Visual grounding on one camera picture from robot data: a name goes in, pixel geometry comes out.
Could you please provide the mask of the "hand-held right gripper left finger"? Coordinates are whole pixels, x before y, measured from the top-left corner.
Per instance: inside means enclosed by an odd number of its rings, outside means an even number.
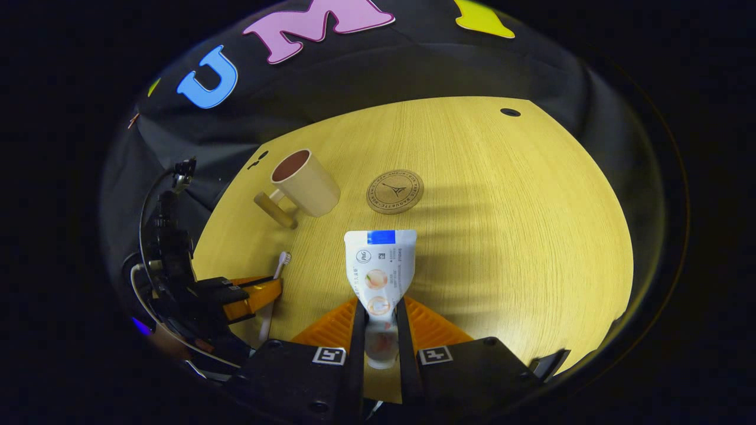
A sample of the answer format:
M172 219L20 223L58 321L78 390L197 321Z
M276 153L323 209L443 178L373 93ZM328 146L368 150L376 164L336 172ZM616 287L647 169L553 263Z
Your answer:
M230 377L224 392L263 424L362 424L364 328L351 315L349 348L270 339Z

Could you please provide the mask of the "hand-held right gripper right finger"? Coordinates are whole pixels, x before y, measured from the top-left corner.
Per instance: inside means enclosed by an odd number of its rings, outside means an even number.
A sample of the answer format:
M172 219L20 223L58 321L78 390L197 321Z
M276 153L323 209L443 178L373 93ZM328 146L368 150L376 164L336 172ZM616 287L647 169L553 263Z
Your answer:
M410 297L403 297L395 312L400 393L413 415L508 415L543 387L497 337L473 339Z

